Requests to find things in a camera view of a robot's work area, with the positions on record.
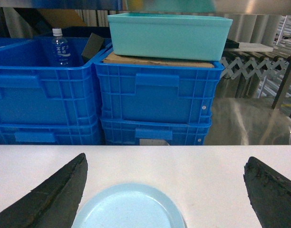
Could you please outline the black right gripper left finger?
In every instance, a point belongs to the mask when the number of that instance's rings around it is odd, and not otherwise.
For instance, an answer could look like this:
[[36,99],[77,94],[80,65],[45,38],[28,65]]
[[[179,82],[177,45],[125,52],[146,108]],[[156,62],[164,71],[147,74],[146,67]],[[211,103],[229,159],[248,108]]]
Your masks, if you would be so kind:
[[79,154],[27,195],[0,212],[0,228],[70,228],[87,180]]

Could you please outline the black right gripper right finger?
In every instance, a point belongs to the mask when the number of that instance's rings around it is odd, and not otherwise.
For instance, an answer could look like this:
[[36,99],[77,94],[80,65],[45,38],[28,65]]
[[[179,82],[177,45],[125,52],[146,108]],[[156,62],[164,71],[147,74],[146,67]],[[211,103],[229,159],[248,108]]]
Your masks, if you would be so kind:
[[291,180],[250,157],[243,179],[248,198],[263,228],[291,228]]

